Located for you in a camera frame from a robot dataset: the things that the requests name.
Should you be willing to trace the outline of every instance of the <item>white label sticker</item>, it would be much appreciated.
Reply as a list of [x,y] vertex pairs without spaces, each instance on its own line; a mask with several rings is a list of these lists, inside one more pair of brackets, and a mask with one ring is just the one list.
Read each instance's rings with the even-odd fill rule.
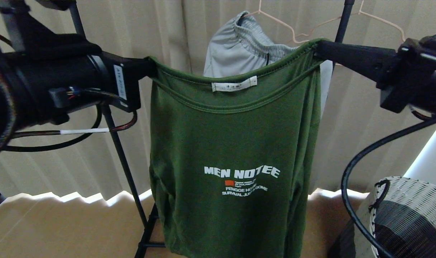
[[117,66],[117,65],[113,65],[113,67],[115,68],[115,78],[116,78],[116,85],[118,85],[118,94],[120,95],[121,98],[124,98],[125,100],[127,100],[127,96],[126,96],[126,87],[124,85],[124,75],[123,75],[123,69],[121,66]]
[[241,83],[212,83],[212,90],[215,91],[238,91],[258,84],[257,76],[253,76]]

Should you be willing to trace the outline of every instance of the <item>clothes hanger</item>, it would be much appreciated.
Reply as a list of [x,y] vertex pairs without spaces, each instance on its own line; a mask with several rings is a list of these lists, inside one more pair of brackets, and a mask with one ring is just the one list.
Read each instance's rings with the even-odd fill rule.
[[267,16],[267,17],[271,18],[272,20],[276,21],[277,23],[280,23],[280,24],[282,24],[283,26],[289,28],[289,29],[291,30],[292,34],[293,34],[293,38],[290,40],[290,42],[293,41],[293,42],[295,42],[295,43],[297,43],[297,44],[301,44],[301,43],[305,43],[305,42],[308,42],[308,41],[309,41],[309,40],[297,41],[297,40],[296,40],[296,36],[295,36],[295,30],[293,29],[293,27],[291,27],[290,25],[284,23],[283,21],[281,21],[281,20],[275,18],[275,17],[272,16],[272,15],[263,12],[263,11],[261,10],[261,3],[262,3],[262,0],[259,0],[259,8],[258,8],[257,11],[254,11],[254,12],[252,12],[252,13],[249,13],[249,14],[247,14],[247,15],[244,15],[244,17],[252,16],[252,15],[255,15],[255,14],[262,14],[262,15],[264,15],[264,16]]
[[[388,24],[388,25],[390,25],[390,26],[393,26],[393,27],[397,28],[397,29],[399,30],[399,32],[401,33],[401,40],[402,40],[403,42],[406,41],[406,37],[405,37],[405,35],[404,35],[404,30],[403,30],[400,26],[398,26],[398,25],[392,23],[391,21],[387,21],[387,20],[385,20],[385,19],[382,19],[382,18],[380,18],[380,17],[377,17],[377,16],[375,16],[375,15],[372,15],[372,14],[370,14],[370,13],[366,13],[366,12],[362,11],[362,9],[363,9],[363,4],[364,4],[364,0],[362,0],[362,3],[361,3],[361,5],[360,5],[360,10],[358,10],[356,13],[352,13],[350,16],[355,15],[355,14],[358,14],[358,15],[362,14],[362,15],[365,15],[365,16],[368,16],[368,17],[371,17],[371,18],[373,18],[373,19],[375,19],[375,20],[378,20],[378,21],[381,21],[381,22],[383,22],[383,23],[386,23],[386,24]],[[313,31],[314,31],[316,28],[318,28],[318,27],[320,27],[320,26],[322,26],[322,25],[325,25],[326,23],[330,23],[330,22],[332,22],[332,21],[339,20],[339,19],[341,19],[341,18],[342,18],[342,16],[339,16],[339,17],[333,18],[333,19],[331,19],[331,20],[324,21],[323,23],[320,23],[320,24],[316,25],[315,27],[313,27],[313,29],[311,29],[311,31],[310,31],[309,34],[301,33],[301,34],[297,35],[297,37],[298,37],[298,36],[306,36],[306,37],[311,36],[312,33],[313,33]]]

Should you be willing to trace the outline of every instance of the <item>green shirt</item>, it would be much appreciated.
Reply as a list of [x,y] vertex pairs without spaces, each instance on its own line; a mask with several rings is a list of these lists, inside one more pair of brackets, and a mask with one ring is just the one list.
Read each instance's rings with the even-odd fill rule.
[[[170,251],[189,258],[300,256],[320,121],[319,40],[226,78],[157,63],[150,178]],[[249,87],[254,76],[257,85]],[[219,90],[228,86],[248,88]]]

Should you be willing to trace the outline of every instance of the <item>curtain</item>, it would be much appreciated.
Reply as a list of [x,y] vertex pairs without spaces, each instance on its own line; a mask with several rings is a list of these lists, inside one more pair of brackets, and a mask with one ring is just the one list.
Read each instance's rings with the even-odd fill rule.
[[[31,14],[56,33],[74,33],[68,11],[49,10],[28,1]],[[296,34],[309,33],[317,24],[338,17],[344,2],[308,0],[263,0],[262,9],[293,26]],[[360,7],[354,5],[353,12]],[[208,42],[229,19],[243,10],[254,11],[257,0],[79,0],[78,8],[90,42],[123,57],[155,56],[185,72],[201,75]],[[406,37],[420,39],[436,34],[436,1],[365,1],[363,11],[400,25]],[[256,15],[266,34],[276,43],[291,39],[289,29],[263,15]],[[312,36],[334,40],[339,20],[316,29]],[[0,16],[0,33],[7,31]],[[399,31],[364,15],[353,15],[344,43],[397,49]],[[4,51],[10,48],[3,46]],[[140,81],[139,121],[121,132],[120,138],[139,193],[149,189],[149,120],[151,80]],[[375,83],[345,67],[336,67],[326,109],[321,121],[310,188],[335,191],[351,158],[372,142],[417,123],[408,110],[391,113],[379,107]],[[131,118],[113,110],[116,124]],[[95,108],[71,114],[61,129],[89,128]],[[30,129],[58,128],[41,125]],[[380,178],[403,175],[433,134],[435,127],[385,145],[357,165],[350,187],[368,191]],[[30,137],[11,145],[49,145],[72,137]],[[0,154],[0,192],[5,196],[24,192],[32,195],[52,191],[62,196],[77,191],[82,196],[101,192],[108,199],[129,190],[109,134],[94,134],[72,147],[40,153]]]

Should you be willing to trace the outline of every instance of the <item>laundry basket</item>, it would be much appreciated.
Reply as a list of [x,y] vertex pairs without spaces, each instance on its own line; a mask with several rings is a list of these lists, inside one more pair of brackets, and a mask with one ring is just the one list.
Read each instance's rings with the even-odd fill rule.
[[[395,258],[436,258],[436,186],[404,177],[380,180],[357,216]],[[328,258],[378,258],[350,220]]]

